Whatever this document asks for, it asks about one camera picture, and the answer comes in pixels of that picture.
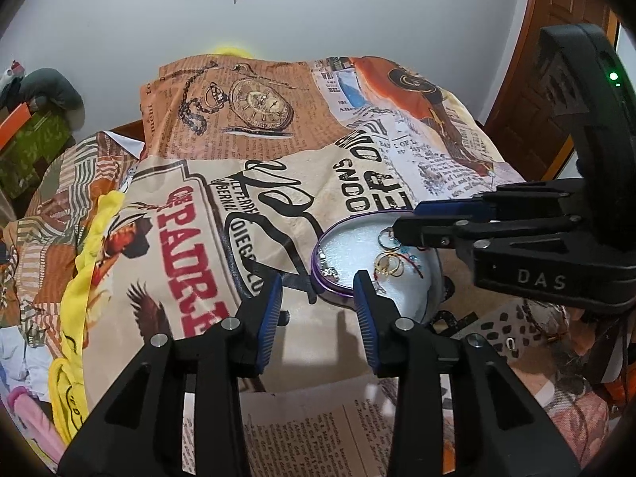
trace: metal bolt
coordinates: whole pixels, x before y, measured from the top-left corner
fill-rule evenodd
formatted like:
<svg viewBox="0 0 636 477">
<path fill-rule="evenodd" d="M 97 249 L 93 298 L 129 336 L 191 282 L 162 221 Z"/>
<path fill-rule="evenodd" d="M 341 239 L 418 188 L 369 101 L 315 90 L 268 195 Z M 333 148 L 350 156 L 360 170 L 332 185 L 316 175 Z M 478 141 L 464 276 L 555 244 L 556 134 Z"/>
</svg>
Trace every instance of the metal bolt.
<svg viewBox="0 0 636 477">
<path fill-rule="evenodd" d="M 168 336 L 165 333 L 156 333 L 155 335 L 150 337 L 150 343 L 155 348 L 161 348 L 167 342 L 168 342 Z"/>
<path fill-rule="evenodd" d="M 415 326 L 415 323 L 413 322 L 412 319 L 409 319 L 408 317 L 400 317 L 399 319 L 396 319 L 396 328 L 398 330 L 402 330 L 403 332 L 408 332 L 414 326 Z"/>
<path fill-rule="evenodd" d="M 221 328 L 224 330 L 236 330 L 240 326 L 240 320 L 238 317 L 226 317 L 221 321 Z"/>
<path fill-rule="evenodd" d="M 486 345 L 486 339 L 478 333 L 471 333 L 466 336 L 466 340 L 470 344 L 470 346 L 475 348 L 482 348 Z"/>
<path fill-rule="evenodd" d="M 477 242 L 473 244 L 473 247 L 475 249 L 486 249 L 490 244 L 490 240 L 488 240 L 487 238 L 483 238 L 481 240 L 477 240 Z"/>
</svg>

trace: pocket watch print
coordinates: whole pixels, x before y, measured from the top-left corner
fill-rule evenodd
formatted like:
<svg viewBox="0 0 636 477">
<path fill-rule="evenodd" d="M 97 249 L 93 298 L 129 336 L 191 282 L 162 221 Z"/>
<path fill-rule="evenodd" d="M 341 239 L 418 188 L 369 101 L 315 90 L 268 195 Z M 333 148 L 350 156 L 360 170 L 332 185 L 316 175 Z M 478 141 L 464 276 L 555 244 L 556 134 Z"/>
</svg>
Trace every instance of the pocket watch print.
<svg viewBox="0 0 636 477">
<path fill-rule="evenodd" d="M 261 130 L 282 130 L 294 116 L 289 102 L 254 79 L 241 79 L 232 86 L 230 108 L 246 124 Z"/>
</svg>

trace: orange box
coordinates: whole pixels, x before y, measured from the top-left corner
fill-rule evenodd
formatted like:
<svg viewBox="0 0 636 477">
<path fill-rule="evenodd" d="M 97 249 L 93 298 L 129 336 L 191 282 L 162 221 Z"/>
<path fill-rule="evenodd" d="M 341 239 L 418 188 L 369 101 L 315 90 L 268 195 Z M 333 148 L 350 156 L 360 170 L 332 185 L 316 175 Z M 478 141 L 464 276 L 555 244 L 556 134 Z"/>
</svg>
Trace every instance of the orange box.
<svg viewBox="0 0 636 477">
<path fill-rule="evenodd" d="M 31 118 L 29 106 L 22 103 L 0 124 L 0 151 L 15 136 L 20 127 L 29 121 L 29 118 Z"/>
</svg>

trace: bedspread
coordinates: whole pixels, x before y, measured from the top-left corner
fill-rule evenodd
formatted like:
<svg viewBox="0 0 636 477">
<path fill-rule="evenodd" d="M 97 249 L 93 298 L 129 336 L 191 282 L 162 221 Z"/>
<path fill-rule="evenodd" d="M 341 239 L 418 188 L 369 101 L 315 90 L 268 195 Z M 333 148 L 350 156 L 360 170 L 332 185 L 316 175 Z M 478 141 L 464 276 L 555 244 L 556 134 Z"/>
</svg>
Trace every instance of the bedspread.
<svg viewBox="0 0 636 477">
<path fill-rule="evenodd" d="M 60 329 L 83 346 L 89 409 L 152 335 L 205 331 L 258 293 L 271 268 L 290 322 L 265 374 L 246 386 L 277 392 L 369 371 L 355 313 L 321 301 L 310 284 L 322 232 L 358 213 L 521 181 L 453 94 L 381 58 L 196 56 L 161 67 L 141 88 L 141 110 L 145 149 L 104 232 L 76 338 L 56 307 L 97 197 L 134 161 L 99 133 L 54 163 L 59 175 L 45 178 L 30 217 L 6 233 L 15 248 L 4 305 L 29 346 L 58 357 Z M 82 162 L 92 169 L 71 172 Z M 548 345 L 562 311 L 473 288 L 454 254 L 443 265 L 457 292 L 435 319 L 439 330 L 483 333 L 585 463 L 605 436 L 607 406 L 565 369 L 567 344 Z"/>
</svg>

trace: brown door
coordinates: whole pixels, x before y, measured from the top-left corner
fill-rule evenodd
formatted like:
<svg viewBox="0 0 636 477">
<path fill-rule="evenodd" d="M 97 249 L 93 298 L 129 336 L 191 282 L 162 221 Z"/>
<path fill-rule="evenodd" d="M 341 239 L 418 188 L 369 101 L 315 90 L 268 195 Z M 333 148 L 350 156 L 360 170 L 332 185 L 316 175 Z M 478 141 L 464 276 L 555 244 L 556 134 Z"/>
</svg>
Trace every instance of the brown door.
<svg viewBox="0 0 636 477">
<path fill-rule="evenodd" d="M 567 23 L 594 23 L 614 44 L 618 22 L 603 0 L 529 0 L 510 68 L 485 131 L 504 159 L 526 180 L 551 179 L 572 152 L 567 133 L 550 119 L 533 69 L 539 29 Z"/>
</svg>

